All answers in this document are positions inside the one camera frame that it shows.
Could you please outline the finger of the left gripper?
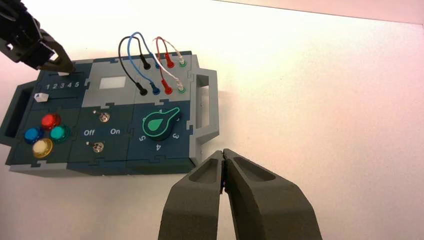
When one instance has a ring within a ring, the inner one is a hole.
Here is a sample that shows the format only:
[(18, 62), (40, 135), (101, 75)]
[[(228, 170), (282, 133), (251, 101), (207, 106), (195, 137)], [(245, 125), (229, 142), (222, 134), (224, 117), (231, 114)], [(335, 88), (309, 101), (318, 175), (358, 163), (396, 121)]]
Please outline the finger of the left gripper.
[(70, 57), (67, 55), (64, 48), (51, 36), (49, 35), (45, 30), (40, 29), (40, 34), (42, 36), (42, 43), (49, 47), (52, 51), (54, 51), (58, 57), (55, 60), (51, 61), (58, 61), (58, 60), (65, 60), (65, 61), (71, 61)]
[(75, 71), (75, 64), (67, 60), (48, 60), (39, 68), (41, 71), (60, 72), (60, 73), (73, 73)]

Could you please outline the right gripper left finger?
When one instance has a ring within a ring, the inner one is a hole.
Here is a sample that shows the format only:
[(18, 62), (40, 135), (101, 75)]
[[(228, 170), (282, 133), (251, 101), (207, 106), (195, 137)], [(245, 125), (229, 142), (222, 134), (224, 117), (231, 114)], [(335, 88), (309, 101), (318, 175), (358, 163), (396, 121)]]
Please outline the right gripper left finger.
[(223, 164), (223, 152), (217, 150), (172, 186), (158, 239), (217, 239)]

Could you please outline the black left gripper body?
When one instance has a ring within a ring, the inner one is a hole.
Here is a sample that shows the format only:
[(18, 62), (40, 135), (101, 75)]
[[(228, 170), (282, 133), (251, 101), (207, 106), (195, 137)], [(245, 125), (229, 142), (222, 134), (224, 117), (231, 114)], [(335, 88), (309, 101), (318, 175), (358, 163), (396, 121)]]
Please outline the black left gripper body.
[(20, 0), (0, 2), (0, 51), (36, 70), (45, 69), (54, 55), (40, 23)]

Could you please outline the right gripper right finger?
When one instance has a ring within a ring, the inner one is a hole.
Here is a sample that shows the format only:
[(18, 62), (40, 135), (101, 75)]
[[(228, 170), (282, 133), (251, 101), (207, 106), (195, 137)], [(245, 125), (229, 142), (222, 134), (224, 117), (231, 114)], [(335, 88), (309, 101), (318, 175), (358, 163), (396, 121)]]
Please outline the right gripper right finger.
[(228, 148), (223, 157), (236, 239), (322, 239), (313, 206), (295, 183)]

